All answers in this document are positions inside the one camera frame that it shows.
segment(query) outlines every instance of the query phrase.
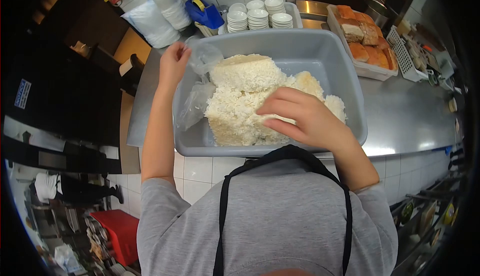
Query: hand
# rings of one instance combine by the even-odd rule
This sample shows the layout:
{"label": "hand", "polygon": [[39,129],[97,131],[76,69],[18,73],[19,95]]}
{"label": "hand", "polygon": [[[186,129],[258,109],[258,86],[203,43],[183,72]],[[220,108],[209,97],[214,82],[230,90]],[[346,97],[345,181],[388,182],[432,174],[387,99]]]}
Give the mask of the hand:
{"label": "hand", "polygon": [[349,144],[353,137],[350,128],[335,117],[323,102],[291,87],[278,88],[265,100],[257,114],[277,114],[295,120],[296,125],[279,119],[268,119],[263,124],[300,143],[332,152]]}
{"label": "hand", "polygon": [[160,58],[159,87],[175,90],[185,73],[188,58],[192,53],[190,48],[184,50],[185,44],[175,42],[170,45]]}

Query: bread loaf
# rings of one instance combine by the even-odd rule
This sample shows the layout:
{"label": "bread loaf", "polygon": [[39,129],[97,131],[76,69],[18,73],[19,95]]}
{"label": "bread loaf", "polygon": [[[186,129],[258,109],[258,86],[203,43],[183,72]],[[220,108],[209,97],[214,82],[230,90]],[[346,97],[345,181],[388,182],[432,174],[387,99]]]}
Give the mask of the bread loaf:
{"label": "bread loaf", "polygon": [[366,22],[363,13],[353,12],[353,14],[355,15],[355,20]]}
{"label": "bread loaf", "polygon": [[362,13],[363,18],[365,19],[365,22],[370,23],[370,24],[375,24],[375,21],[370,17],[369,15]]}
{"label": "bread loaf", "polygon": [[382,30],[380,29],[380,27],[376,26],[375,25],[375,29],[377,30],[377,35],[379,38],[383,38],[384,37],[384,34],[382,33]]}
{"label": "bread loaf", "polygon": [[352,56],[359,62],[366,63],[369,59],[368,52],[363,48],[362,44],[360,43],[348,43],[348,47],[350,47],[350,52],[352,52]]}
{"label": "bread loaf", "polygon": [[375,50],[377,51],[378,59],[380,60],[380,66],[388,69],[387,56],[385,55],[384,51],[380,49],[380,47],[375,47]]}
{"label": "bread loaf", "polygon": [[375,25],[372,25],[367,22],[359,21],[360,29],[363,33],[363,45],[377,45],[378,44],[378,35]]}
{"label": "bread loaf", "polygon": [[363,48],[365,48],[369,56],[367,63],[380,66],[380,59],[378,58],[377,50],[372,46],[363,46]]}
{"label": "bread loaf", "polygon": [[355,14],[352,11],[352,8],[348,5],[337,5],[338,12],[341,18],[345,19],[355,19]]}
{"label": "bread loaf", "polygon": [[390,48],[390,45],[388,44],[386,39],[378,38],[378,47],[380,47],[380,49],[383,50],[385,48]]}
{"label": "bread loaf", "polygon": [[397,63],[397,57],[395,56],[395,52],[393,52],[393,50],[391,50],[390,48],[385,48],[383,52],[387,57],[388,69],[396,71],[399,68],[399,64]]}
{"label": "bread loaf", "polygon": [[362,42],[363,32],[357,20],[339,18],[337,21],[340,24],[340,28],[342,28],[347,42]]}

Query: red box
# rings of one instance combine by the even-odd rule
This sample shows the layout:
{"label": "red box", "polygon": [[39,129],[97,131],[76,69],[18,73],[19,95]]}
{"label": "red box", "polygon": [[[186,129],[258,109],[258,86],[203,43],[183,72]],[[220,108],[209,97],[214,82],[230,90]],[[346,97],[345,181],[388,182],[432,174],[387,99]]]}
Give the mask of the red box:
{"label": "red box", "polygon": [[137,228],[139,219],[119,210],[107,210],[90,213],[106,229],[112,242],[115,258],[124,266],[138,259]]}

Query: gray tray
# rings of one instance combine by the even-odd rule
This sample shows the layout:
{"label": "gray tray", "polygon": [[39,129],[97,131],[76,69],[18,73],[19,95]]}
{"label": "gray tray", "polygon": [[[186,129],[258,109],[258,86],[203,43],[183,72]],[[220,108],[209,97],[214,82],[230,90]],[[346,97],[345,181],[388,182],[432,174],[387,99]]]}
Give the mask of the gray tray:
{"label": "gray tray", "polygon": [[[287,75],[309,71],[320,82],[325,95],[339,96],[345,103],[346,124],[358,142],[367,139],[367,120],[363,94],[352,61],[338,36],[327,30],[290,28],[244,31],[204,38],[202,42],[219,48],[224,57],[258,53],[271,57]],[[189,67],[173,99],[174,125],[195,81],[200,80]],[[189,157],[261,156],[284,144],[261,146],[216,147],[208,119],[203,118],[185,132],[174,126],[175,147]],[[290,144],[311,152],[326,151],[291,140]]]}

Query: kitchen floor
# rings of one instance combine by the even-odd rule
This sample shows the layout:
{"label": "kitchen floor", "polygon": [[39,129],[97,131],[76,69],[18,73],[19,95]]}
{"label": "kitchen floor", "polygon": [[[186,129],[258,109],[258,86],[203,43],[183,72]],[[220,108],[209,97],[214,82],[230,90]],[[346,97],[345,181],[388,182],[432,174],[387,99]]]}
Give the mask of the kitchen floor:
{"label": "kitchen floor", "polygon": [[[388,204],[392,205],[416,194],[447,173],[450,157],[443,151],[425,151],[371,158],[385,188]],[[215,184],[223,180],[236,167],[243,165],[244,158],[186,158],[175,153],[173,177],[178,193],[190,204],[194,204]],[[337,176],[332,159],[322,163]],[[140,174],[109,175],[110,185],[121,187],[125,199],[119,204],[111,198],[112,208],[121,209],[134,217],[140,217]]]}

